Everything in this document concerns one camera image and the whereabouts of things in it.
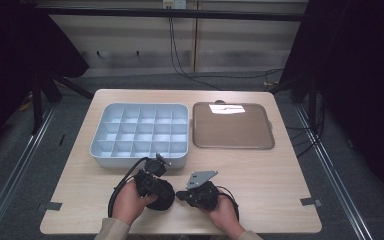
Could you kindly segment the person's right hand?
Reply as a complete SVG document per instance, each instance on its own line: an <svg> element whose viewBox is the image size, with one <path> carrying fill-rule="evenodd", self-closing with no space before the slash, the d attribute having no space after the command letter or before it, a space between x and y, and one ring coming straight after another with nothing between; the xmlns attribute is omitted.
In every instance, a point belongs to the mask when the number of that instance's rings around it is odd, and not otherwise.
<svg viewBox="0 0 384 240"><path fill-rule="evenodd" d="M218 196L218 205L212 210L200 209L211 220L213 225L226 234L231 240L238 240L245 229L236 216L231 200L225 195Z"/></svg>

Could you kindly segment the black metal stand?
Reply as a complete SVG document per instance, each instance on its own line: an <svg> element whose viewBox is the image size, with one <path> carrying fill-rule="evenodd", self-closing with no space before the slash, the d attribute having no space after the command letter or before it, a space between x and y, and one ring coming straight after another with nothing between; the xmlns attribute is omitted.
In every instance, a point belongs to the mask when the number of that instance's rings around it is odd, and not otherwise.
<svg viewBox="0 0 384 240"><path fill-rule="evenodd" d="M36 71L32 78L32 103L34 111L33 135L39 131L44 123L42 115L42 95L45 95L51 103L59 103L62 99L62 94L57 87L57 83L80 94L86 99L92 99L94 97L93 93L74 84L64 76L53 72Z"/></svg>

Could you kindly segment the brown plastic tray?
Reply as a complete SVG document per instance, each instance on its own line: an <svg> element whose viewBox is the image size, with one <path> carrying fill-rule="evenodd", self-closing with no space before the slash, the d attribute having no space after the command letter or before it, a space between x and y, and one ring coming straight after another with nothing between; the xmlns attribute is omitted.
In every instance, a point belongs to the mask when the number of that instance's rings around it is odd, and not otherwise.
<svg viewBox="0 0 384 240"><path fill-rule="evenodd" d="M265 108L255 103L197 102L192 137L196 146L269 150L275 146Z"/></svg>

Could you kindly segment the metal floor rail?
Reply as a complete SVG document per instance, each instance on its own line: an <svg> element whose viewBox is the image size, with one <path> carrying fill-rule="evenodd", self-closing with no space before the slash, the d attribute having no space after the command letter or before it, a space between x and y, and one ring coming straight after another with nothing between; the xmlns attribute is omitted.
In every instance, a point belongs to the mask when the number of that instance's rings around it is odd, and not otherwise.
<svg viewBox="0 0 384 240"><path fill-rule="evenodd" d="M339 176L329 154L327 153L320 137L310 129L310 120L303 106L295 107L301 124L305 128L306 134L311 142L311 147L314 149L330 184L337 196L348 221L350 222L357 238L359 240L374 240L369 228L357 208L354 200L350 196L341 177Z"/></svg>
<svg viewBox="0 0 384 240"><path fill-rule="evenodd" d="M8 209L8 206L31 162L33 156L39 147L49 124L56 112L58 105L52 104L42 115L43 124L37 132L29 137L29 141L23 150L22 155L19 157L15 168L11 172L8 180L6 181L3 189L0 192L0 222Z"/></svg>

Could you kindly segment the person's left hand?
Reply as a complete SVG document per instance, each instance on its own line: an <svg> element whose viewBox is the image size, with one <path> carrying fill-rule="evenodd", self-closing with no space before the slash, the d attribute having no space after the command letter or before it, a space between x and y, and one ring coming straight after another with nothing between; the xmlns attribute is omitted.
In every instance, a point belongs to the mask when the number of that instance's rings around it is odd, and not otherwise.
<svg viewBox="0 0 384 240"><path fill-rule="evenodd" d="M125 184L116 197L112 217L131 226L143 213L145 207L158 199L156 195L141 197L136 183L131 180Z"/></svg>

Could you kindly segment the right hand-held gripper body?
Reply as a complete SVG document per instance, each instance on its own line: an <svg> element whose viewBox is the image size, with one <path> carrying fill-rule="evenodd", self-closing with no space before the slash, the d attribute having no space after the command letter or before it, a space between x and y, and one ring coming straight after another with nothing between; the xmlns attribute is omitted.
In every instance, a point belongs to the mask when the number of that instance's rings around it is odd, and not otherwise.
<svg viewBox="0 0 384 240"><path fill-rule="evenodd" d="M190 206L205 210L213 210L216 207L219 190L211 179L217 174L216 170L191 173L186 186L186 201Z"/></svg>

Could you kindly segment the black horizontal bar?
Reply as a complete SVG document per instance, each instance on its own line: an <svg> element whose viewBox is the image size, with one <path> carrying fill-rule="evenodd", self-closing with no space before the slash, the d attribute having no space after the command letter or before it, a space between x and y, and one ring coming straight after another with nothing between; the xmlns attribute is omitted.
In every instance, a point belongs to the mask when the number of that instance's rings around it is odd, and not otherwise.
<svg viewBox="0 0 384 240"><path fill-rule="evenodd" d="M98 8L76 6L36 6L35 10L50 15L78 16L114 16L114 17L161 17L189 19L228 19L257 21L301 22L307 18L305 14L178 10L178 9L142 9L142 8Z"/></svg>

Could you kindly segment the white wall power outlet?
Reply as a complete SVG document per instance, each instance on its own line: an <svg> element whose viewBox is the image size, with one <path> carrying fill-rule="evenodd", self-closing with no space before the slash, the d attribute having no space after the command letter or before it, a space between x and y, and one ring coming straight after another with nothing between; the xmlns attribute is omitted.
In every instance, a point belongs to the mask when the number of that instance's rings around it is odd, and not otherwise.
<svg viewBox="0 0 384 240"><path fill-rule="evenodd" d="M186 0L162 0L162 5L164 9L187 9Z"/></svg>

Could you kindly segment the black sock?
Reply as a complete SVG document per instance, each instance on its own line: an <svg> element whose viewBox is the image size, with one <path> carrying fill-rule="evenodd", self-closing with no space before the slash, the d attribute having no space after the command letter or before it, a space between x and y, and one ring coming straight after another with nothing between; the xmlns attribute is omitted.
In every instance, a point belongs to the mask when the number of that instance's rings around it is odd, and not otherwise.
<svg viewBox="0 0 384 240"><path fill-rule="evenodd" d="M155 195L157 199L147 205L147 208L156 211L168 210L175 198L175 192L172 185L166 180L158 180L156 186L152 188L151 194Z"/></svg>

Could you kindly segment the pale blue divided storage box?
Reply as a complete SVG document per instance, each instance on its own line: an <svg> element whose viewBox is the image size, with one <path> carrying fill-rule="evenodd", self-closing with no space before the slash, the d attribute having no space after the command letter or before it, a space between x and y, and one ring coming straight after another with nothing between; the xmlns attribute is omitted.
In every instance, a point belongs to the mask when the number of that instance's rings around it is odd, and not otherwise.
<svg viewBox="0 0 384 240"><path fill-rule="evenodd" d="M102 113L90 146L101 167L130 168L161 155L182 168L189 147L189 109L176 103L111 103Z"/></svg>

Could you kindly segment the black curtain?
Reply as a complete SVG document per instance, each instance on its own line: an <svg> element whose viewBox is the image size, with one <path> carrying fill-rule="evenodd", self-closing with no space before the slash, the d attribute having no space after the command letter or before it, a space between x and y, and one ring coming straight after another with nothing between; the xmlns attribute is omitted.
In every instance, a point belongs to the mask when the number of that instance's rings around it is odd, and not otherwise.
<svg viewBox="0 0 384 240"><path fill-rule="evenodd" d="M0 0L0 135L29 92L58 101L53 82L80 77L88 68L48 14L20 0Z"/></svg>
<svg viewBox="0 0 384 240"><path fill-rule="evenodd" d="M315 87L384 183L384 0L308 0L280 83Z"/></svg>

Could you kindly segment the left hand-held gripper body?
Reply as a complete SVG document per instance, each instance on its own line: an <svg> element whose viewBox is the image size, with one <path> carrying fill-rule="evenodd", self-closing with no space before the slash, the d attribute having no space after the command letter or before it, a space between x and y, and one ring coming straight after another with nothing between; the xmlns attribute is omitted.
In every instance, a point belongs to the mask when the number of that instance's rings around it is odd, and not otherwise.
<svg viewBox="0 0 384 240"><path fill-rule="evenodd" d="M166 172L165 164L160 154L156 154L155 158L146 158L144 167L134 176L136 188L141 197L157 195L166 198L168 196L168 190L161 179Z"/></svg>

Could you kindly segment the grey tape piece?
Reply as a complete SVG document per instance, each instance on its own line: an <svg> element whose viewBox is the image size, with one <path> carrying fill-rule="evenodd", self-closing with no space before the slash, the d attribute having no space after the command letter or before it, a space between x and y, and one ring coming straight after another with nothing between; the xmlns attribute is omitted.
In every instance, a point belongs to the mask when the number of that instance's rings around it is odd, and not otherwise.
<svg viewBox="0 0 384 240"><path fill-rule="evenodd" d="M314 205L316 208L322 206L322 202L319 199L312 197L300 199L302 206Z"/></svg>
<svg viewBox="0 0 384 240"><path fill-rule="evenodd" d="M62 207L62 204L59 202L45 202L45 203L40 203L37 206L37 211L40 211L40 212L46 212L48 210L59 211L61 207Z"/></svg>

